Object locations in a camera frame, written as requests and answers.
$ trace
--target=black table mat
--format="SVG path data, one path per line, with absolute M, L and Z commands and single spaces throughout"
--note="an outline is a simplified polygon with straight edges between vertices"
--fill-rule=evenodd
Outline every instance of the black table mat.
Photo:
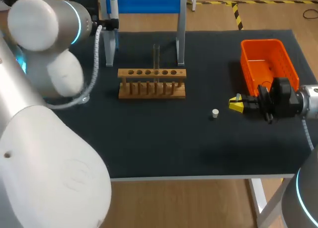
M 105 161 L 112 178 L 295 173 L 310 153 L 299 118 L 268 125 L 228 108 L 246 93 L 240 67 L 244 39 L 280 39 L 300 84 L 317 83 L 290 30 L 187 32 L 186 99 L 119 100 L 118 68 L 152 68 L 160 43 L 160 68 L 176 68 L 175 33 L 120 33 L 113 68 L 100 44 L 100 72 L 87 104 L 56 111 Z M 90 80 L 93 40 L 71 48 Z M 216 121 L 208 115 L 219 109 Z M 318 121 L 308 121 L 313 144 Z

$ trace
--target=wooden floor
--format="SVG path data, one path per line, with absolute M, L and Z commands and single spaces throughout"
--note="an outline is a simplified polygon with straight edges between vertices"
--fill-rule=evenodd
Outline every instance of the wooden floor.
M 318 78 L 318 19 L 306 20 L 314 4 L 240 4 L 245 30 L 292 29 Z M 120 15 L 120 31 L 174 31 L 176 15 Z M 5 13 L 0 14 L 5 28 Z M 187 30 L 237 30 L 232 8 L 197 5 L 187 12 Z M 263 179 L 267 200 L 280 179 Z M 103 228 L 253 228 L 253 206 L 244 180 L 113 182 Z M 277 220 L 272 228 L 281 228 Z

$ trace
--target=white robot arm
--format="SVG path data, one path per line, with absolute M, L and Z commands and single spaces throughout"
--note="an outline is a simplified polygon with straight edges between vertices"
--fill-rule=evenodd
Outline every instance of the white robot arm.
M 89 34 L 89 14 L 63 0 L 27 0 L 31 7 L 23 1 L 9 13 L 9 29 L 28 50 L 28 70 L 37 80 L 31 80 L 34 88 L 0 38 L 0 227 L 98 228 L 111 198 L 106 165 L 42 99 L 46 93 L 71 95 L 81 89 L 81 68 L 67 47 Z M 24 11 L 22 28 L 15 22 L 17 9 Z M 35 33 L 27 20 L 36 24 L 37 16 L 42 29 Z M 60 68 L 65 61 L 68 67 Z

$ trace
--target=test tube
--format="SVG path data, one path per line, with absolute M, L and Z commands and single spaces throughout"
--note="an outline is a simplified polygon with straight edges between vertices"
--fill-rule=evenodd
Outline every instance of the test tube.
M 156 75 L 156 71 L 159 70 L 160 64 L 160 45 L 154 44 L 154 74 Z M 154 82 L 159 83 L 158 78 L 154 78 Z

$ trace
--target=blue roller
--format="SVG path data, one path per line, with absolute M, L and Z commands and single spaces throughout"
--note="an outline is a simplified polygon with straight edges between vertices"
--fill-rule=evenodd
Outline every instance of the blue roller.
M 106 0 L 111 13 L 110 0 Z M 180 13 L 180 0 L 118 0 L 119 13 Z

